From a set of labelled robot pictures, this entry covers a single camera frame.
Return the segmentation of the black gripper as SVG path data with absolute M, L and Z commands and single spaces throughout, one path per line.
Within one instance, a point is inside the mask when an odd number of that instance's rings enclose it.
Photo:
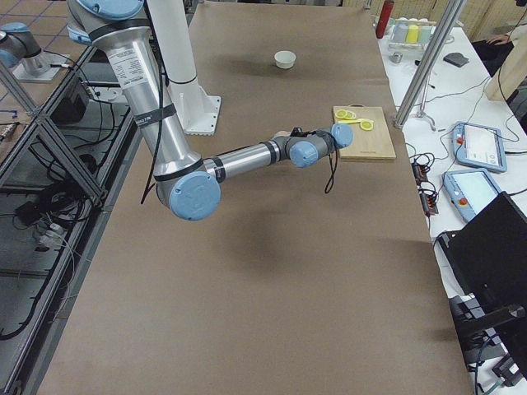
M 290 133 L 291 137 L 307 137 L 308 132 L 304 132 L 300 127 L 294 127 Z

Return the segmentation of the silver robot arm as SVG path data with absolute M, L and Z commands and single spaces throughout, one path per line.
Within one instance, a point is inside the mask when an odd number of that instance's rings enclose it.
M 22 60 L 29 60 L 42 53 L 42 48 L 21 22 L 10 22 L 1 26 L 1 62 L 13 68 Z
M 105 53 L 152 154 L 148 187 L 182 219 L 211 215 L 227 178 L 282 160 L 305 168 L 352 143 L 340 123 L 202 158 L 187 136 L 215 132 L 221 99 L 199 85 L 182 2 L 71 1 L 68 10 L 70 37 Z

